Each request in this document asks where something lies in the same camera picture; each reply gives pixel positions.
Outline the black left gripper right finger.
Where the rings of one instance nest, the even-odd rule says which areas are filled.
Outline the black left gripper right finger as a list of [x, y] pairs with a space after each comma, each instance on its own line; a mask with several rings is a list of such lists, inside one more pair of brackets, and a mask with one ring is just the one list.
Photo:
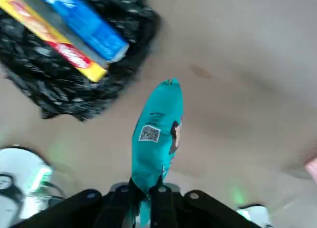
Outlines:
[[150, 190], [152, 228], [257, 228], [258, 225], [203, 191], [182, 195], [159, 179]]

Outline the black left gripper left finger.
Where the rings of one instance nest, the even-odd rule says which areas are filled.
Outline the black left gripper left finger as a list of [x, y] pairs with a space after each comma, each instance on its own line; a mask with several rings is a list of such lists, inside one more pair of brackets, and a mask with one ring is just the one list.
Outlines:
[[133, 183], [114, 184], [106, 195], [86, 189], [14, 228], [133, 228], [144, 194]]

